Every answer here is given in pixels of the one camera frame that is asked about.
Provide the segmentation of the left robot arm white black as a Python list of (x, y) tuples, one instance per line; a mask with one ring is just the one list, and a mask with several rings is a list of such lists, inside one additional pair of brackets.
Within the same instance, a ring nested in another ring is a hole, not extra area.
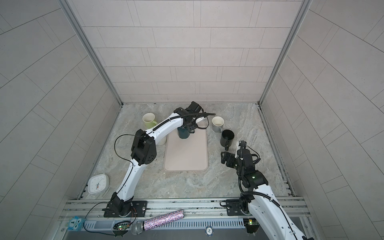
[(157, 156), (157, 144), (172, 131), (181, 128), (186, 130), (188, 134), (193, 134), (195, 129), (200, 129), (198, 123), (215, 116), (215, 113), (207, 113), (196, 102), (183, 109), (181, 107), (175, 109), (173, 113), (148, 130), (137, 130), (131, 147), (131, 159), (127, 159), (130, 167), (118, 187), (113, 193), (107, 206), (102, 209), (104, 217), (126, 217), (134, 212), (133, 198), (136, 186), (147, 165), (152, 163)]

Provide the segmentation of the grey mug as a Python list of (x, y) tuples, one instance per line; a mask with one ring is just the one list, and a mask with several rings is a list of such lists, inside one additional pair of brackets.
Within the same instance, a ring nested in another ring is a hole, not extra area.
[(222, 117), (215, 116), (212, 118), (212, 128), (215, 133), (221, 133), (224, 126), (224, 119)]

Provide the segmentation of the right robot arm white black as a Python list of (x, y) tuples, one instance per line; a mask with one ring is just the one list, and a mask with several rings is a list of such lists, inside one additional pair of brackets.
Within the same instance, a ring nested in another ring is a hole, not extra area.
[(239, 141), (234, 154), (221, 152), (221, 163), (237, 171), (241, 210), (252, 215), (270, 240), (307, 240), (275, 197), (268, 180), (256, 169), (260, 155)]

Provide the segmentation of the white mug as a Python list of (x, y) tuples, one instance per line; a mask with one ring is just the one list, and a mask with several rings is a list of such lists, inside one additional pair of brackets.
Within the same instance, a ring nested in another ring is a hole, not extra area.
[(161, 146), (164, 145), (167, 142), (167, 136), (164, 136), (163, 138), (157, 138), (156, 139), (156, 145)]

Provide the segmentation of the black mug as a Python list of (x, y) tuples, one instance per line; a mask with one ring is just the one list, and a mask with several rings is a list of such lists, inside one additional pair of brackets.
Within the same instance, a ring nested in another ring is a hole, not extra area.
[(221, 133), (221, 139), (220, 144), (223, 148), (225, 148), (225, 151), (228, 151), (230, 146), (233, 143), (233, 140), (235, 138), (235, 134), (231, 130), (223, 130)]

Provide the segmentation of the dark green faceted mug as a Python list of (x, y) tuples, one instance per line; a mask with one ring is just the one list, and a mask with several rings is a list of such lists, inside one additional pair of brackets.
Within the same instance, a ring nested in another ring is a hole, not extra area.
[(180, 139), (187, 139), (191, 134), (188, 127), (178, 127), (177, 131)]

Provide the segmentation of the light green mug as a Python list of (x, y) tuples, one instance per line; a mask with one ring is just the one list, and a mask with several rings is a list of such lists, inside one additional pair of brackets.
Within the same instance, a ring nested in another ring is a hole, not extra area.
[(151, 129), (158, 124), (156, 121), (156, 116), (153, 113), (147, 113), (143, 115), (142, 120), (146, 126), (146, 129)]

